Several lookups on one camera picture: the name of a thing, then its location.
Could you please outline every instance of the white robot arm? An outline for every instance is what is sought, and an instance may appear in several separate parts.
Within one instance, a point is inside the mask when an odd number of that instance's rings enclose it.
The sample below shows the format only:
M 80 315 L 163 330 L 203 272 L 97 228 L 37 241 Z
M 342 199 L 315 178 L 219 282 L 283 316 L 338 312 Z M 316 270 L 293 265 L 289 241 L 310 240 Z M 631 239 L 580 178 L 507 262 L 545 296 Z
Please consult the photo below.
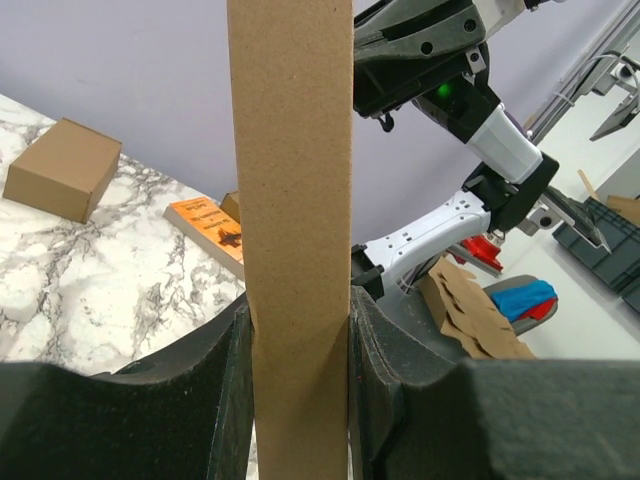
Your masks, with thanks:
M 381 0 L 356 17 L 354 109 L 389 132 L 391 113 L 411 102 L 482 161 L 444 205 L 354 247 L 352 283 L 374 298 L 466 238 L 517 227 L 540 202 L 606 248 L 587 213 L 549 185 L 558 162 L 510 120 L 488 84 L 486 40 L 547 1 Z

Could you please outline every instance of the blue object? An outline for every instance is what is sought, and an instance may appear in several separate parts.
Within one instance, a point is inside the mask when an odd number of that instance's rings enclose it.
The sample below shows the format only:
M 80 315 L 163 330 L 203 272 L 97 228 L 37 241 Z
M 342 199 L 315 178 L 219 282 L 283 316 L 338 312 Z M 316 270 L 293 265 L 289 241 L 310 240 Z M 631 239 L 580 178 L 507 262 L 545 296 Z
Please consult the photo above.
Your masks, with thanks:
M 491 294 L 495 303 L 510 323 L 518 320 L 523 313 L 537 307 L 541 303 L 558 298 L 556 291 L 544 280 L 536 280 L 523 287 L 510 288 Z

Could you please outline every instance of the book cover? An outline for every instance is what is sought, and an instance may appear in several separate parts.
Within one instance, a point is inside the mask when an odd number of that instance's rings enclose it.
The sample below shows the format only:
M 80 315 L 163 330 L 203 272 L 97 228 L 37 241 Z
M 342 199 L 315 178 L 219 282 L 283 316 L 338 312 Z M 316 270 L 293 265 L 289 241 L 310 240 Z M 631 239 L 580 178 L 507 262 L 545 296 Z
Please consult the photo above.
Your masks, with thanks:
M 198 197 L 171 203 L 164 216 L 225 268 L 244 279 L 240 224 L 211 199 Z

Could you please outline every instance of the black plastic bin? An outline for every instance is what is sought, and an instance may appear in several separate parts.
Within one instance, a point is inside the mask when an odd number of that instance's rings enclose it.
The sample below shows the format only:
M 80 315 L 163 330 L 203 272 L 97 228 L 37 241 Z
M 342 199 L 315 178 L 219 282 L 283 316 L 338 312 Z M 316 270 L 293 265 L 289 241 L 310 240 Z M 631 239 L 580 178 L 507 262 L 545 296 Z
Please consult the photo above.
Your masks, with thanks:
M 622 299 L 640 313 L 640 278 L 636 278 L 631 285 L 623 290 Z
M 553 233 L 554 238 L 614 292 L 633 294 L 631 287 L 640 278 L 640 228 L 597 200 L 589 198 L 585 206 L 595 217 L 611 255 L 591 247 L 566 224 Z

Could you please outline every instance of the white marble table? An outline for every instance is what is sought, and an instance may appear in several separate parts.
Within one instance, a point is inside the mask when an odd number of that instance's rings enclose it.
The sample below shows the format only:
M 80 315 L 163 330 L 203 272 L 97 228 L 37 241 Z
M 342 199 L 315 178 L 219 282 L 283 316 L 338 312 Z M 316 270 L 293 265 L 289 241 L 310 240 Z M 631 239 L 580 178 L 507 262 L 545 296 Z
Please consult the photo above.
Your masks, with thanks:
M 0 191 L 53 123 L 0 96 Z M 113 372 L 215 317 L 243 282 L 162 218 L 198 195 L 123 155 L 86 225 L 0 198 L 0 360 Z

